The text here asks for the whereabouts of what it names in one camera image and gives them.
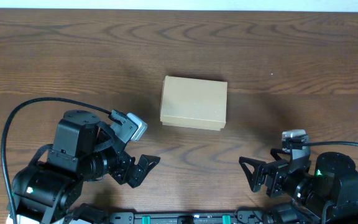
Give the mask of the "brown cardboard box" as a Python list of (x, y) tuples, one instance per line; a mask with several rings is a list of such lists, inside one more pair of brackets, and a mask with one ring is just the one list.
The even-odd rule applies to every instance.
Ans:
[(219, 131), (226, 125), (227, 83), (166, 76), (160, 121), (167, 126)]

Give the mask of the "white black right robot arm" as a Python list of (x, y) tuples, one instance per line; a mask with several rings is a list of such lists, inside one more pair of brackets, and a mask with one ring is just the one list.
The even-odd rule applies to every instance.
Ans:
[(305, 130), (295, 129), (282, 133), (280, 149), (271, 149), (273, 162), (239, 158), (251, 191), (265, 185), (270, 198), (292, 199), (262, 212), (262, 223), (358, 223), (356, 163), (340, 152), (324, 152), (310, 174), (313, 146)]

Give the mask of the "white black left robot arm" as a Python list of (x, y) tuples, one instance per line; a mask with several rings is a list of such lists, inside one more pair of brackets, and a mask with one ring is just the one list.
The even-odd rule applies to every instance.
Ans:
[(132, 113), (112, 110), (112, 124), (89, 111), (64, 113), (54, 142), (42, 146), (13, 180), (13, 199), (18, 216), (39, 223), (53, 223), (67, 216), (80, 197), (85, 182), (110, 175), (118, 184), (138, 187), (160, 162), (157, 156), (139, 159), (125, 152), (127, 143), (138, 141), (147, 124)]

